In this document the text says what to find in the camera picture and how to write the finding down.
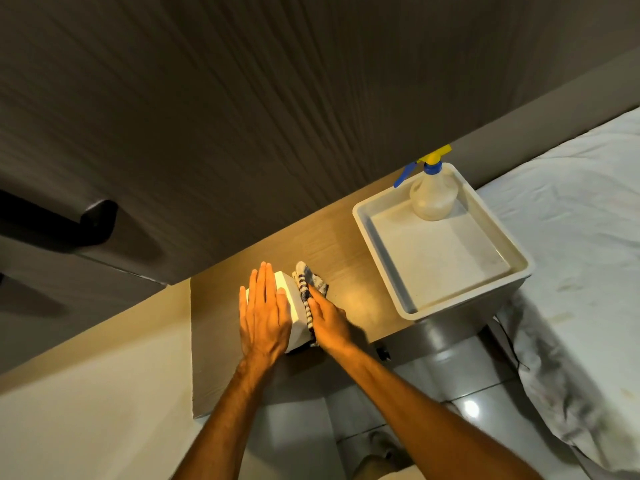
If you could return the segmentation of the black wall lamp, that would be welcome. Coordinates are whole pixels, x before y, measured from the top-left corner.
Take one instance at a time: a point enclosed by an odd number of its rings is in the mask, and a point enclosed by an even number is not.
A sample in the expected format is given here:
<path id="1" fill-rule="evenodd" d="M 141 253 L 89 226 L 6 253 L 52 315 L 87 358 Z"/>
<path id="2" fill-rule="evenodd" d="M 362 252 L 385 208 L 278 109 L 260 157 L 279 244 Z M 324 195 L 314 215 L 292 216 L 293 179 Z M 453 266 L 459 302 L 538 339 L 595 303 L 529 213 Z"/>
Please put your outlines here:
<path id="1" fill-rule="evenodd" d="M 0 235 L 48 251 L 75 253 L 107 242 L 118 210 L 116 202 L 103 200 L 74 221 L 0 190 Z"/>

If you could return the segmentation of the white plastic tray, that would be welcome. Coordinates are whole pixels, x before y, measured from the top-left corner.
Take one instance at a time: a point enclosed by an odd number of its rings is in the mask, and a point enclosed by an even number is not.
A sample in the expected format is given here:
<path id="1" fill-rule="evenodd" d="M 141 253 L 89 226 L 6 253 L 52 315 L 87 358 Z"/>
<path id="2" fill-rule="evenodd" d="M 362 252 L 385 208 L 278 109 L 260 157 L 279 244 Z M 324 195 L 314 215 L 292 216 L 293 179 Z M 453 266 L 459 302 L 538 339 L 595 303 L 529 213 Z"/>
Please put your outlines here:
<path id="1" fill-rule="evenodd" d="M 396 307 L 405 320 L 444 316 L 462 305 L 519 288 L 534 272 L 530 254 L 450 163 L 441 175 L 458 189 L 450 213 L 418 217 L 410 190 L 415 175 L 357 203 L 353 217 Z"/>

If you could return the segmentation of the person's right hand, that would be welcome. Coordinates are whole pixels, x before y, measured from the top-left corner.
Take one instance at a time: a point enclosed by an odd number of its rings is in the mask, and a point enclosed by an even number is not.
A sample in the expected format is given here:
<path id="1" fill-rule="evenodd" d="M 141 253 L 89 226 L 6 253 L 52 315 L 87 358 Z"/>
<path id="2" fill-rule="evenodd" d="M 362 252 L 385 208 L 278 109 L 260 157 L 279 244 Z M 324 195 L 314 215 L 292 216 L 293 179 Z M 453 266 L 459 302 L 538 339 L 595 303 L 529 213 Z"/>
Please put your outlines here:
<path id="1" fill-rule="evenodd" d="M 355 346 L 346 313 L 335 304 L 332 324 L 314 326 L 314 332 L 317 343 L 336 360 Z"/>

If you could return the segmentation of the white box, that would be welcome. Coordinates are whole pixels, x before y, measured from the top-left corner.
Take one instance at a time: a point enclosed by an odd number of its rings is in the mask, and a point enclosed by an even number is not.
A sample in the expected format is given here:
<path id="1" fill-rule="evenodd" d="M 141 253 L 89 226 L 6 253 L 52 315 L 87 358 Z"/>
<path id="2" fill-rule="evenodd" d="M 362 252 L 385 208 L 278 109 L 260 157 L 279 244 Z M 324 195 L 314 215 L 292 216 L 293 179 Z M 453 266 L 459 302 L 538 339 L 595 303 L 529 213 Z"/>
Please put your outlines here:
<path id="1" fill-rule="evenodd" d="M 300 297 L 299 289 L 296 284 L 295 279 L 283 273 L 282 271 L 275 272 L 275 288 L 286 290 L 287 295 L 289 297 L 289 302 L 291 305 L 291 318 L 292 318 L 292 329 L 289 337 L 289 344 L 285 351 L 286 354 L 292 355 L 295 352 L 302 350 L 305 347 L 308 347 L 308 341 L 310 339 L 310 333 L 305 324 L 305 310 L 302 304 L 302 300 Z M 244 288 L 245 291 L 245 299 L 247 300 L 247 313 L 249 312 L 249 296 L 250 296 L 250 285 Z M 249 325 L 249 339 L 241 340 L 243 353 L 246 355 L 252 345 L 253 341 L 253 325 L 252 322 L 248 319 L 247 322 Z"/>

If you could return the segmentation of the person's left forearm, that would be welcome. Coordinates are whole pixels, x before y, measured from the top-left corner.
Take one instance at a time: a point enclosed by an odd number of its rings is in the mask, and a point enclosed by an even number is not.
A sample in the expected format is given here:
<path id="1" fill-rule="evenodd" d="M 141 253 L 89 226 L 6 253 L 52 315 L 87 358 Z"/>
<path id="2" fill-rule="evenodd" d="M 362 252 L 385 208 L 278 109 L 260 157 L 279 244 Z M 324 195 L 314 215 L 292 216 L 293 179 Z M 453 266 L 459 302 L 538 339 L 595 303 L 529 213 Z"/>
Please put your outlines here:
<path id="1" fill-rule="evenodd" d="M 266 376 L 273 364 L 272 357 L 256 351 L 242 359 L 171 480 L 238 480 Z"/>

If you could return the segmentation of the person's left hand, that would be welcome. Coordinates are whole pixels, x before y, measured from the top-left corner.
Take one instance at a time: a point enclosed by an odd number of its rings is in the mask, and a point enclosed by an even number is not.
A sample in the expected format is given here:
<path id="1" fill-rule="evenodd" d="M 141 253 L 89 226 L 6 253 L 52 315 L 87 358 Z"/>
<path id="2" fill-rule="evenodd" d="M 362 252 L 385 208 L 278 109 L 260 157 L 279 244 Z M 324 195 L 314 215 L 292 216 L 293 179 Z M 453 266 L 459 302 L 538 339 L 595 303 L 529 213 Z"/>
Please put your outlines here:
<path id="1" fill-rule="evenodd" d="M 244 357 L 247 363 L 268 371 L 286 351 L 291 332 L 284 332 L 280 328 L 280 290 L 283 289 L 275 288 L 275 273 L 270 263 L 267 263 L 266 272 L 268 315 L 262 322 L 257 322 L 257 274 L 259 268 L 252 270 L 249 279 L 250 296 L 247 315 L 253 325 L 253 341 L 249 352 L 244 354 Z M 244 288 L 241 287 L 239 290 L 239 299 L 245 297 Z"/>

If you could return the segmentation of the bed with white sheet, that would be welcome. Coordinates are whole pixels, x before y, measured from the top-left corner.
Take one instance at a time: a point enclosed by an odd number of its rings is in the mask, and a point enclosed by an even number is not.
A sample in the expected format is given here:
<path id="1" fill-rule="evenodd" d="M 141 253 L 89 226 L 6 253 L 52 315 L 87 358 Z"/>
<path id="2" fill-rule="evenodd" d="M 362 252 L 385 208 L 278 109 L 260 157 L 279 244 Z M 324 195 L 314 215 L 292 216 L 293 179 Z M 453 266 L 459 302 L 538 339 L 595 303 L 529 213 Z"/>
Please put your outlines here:
<path id="1" fill-rule="evenodd" d="M 640 480 L 640 107 L 478 193 L 534 261 L 497 313 L 524 393 L 588 474 Z"/>

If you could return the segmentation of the person's right forearm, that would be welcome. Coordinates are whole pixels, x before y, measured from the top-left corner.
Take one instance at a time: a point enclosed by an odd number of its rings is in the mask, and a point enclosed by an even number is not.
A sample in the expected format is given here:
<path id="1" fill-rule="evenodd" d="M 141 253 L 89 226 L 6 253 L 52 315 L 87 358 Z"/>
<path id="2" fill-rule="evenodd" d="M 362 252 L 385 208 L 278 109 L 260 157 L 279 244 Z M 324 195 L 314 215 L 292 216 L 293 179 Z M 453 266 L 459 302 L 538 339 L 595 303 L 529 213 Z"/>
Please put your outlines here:
<path id="1" fill-rule="evenodd" d="M 426 480 L 543 480 L 511 450 L 356 345 L 328 351 L 379 409 Z"/>

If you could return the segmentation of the striped cleaning cloth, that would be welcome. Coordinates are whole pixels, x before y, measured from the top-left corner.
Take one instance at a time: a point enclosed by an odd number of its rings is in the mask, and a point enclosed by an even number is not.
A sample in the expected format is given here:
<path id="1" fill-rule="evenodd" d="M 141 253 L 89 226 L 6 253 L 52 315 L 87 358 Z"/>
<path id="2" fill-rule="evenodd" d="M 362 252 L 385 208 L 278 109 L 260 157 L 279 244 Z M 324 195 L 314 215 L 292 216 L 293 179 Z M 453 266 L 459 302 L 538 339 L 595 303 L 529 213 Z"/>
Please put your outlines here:
<path id="1" fill-rule="evenodd" d="M 312 297 L 310 288 L 314 288 L 322 296 L 326 297 L 329 290 L 329 285 L 318 275 L 316 275 L 309 266 L 303 261 L 299 261 L 295 266 L 295 271 L 292 274 L 299 289 L 302 304 L 305 310 L 306 318 L 305 324 L 310 333 L 310 339 L 308 345 L 310 347 L 317 347 L 316 335 L 314 332 L 313 315 L 308 305 L 308 299 Z"/>

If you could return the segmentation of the wooden bedside table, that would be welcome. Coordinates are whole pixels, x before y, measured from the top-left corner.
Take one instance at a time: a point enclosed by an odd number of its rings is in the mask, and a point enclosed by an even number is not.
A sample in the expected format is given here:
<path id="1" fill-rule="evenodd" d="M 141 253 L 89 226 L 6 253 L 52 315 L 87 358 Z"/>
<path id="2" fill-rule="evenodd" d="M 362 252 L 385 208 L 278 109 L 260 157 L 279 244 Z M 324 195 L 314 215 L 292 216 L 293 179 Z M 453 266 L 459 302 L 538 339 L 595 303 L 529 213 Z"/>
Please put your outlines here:
<path id="1" fill-rule="evenodd" d="M 393 174 L 383 177 L 192 277 L 194 418 L 212 412 L 236 369 L 241 357 L 238 290 L 262 261 L 289 272 L 297 261 L 306 262 L 329 284 L 329 300 L 347 311 L 357 343 L 372 352 L 389 346 L 392 363 L 475 335 L 513 295 L 517 289 L 510 288 L 444 316 L 417 322 L 402 318 L 353 217 L 357 203 L 393 187 L 393 179 Z"/>

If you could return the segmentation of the person's foot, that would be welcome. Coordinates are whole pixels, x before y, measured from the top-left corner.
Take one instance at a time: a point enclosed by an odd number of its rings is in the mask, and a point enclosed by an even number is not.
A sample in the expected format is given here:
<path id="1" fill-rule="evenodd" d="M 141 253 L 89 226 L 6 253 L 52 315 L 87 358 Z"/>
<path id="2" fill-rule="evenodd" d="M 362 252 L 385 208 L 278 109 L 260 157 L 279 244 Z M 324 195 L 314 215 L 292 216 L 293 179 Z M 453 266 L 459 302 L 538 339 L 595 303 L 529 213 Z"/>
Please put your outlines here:
<path id="1" fill-rule="evenodd" d="M 404 449 L 389 433 L 373 431 L 368 434 L 367 440 L 370 451 L 360 460 L 351 475 L 351 480 L 380 480 L 411 464 Z"/>

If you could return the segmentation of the spray bottle with blue-yellow nozzle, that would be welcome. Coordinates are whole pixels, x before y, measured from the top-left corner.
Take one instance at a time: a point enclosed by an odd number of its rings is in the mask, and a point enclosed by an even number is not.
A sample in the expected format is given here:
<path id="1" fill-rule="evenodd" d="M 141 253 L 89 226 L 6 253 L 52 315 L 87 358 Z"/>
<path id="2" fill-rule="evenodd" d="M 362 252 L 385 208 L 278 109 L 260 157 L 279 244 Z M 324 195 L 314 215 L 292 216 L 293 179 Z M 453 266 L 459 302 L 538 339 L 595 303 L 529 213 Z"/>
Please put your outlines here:
<path id="1" fill-rule="evenodd" d="M 442 163 L 442 157 L 451 151 L 451 145 L 446 144 L 409 163 L 394 182 L 394 188 L 398 188 L 416 167 L 422 165 L 421 176 L 410 187 L 410 202 L 414 213 L 423 220 L 444 219 L 455 204 L 458 187 L 450 183 L 450 179 L 443 172 Z"/>

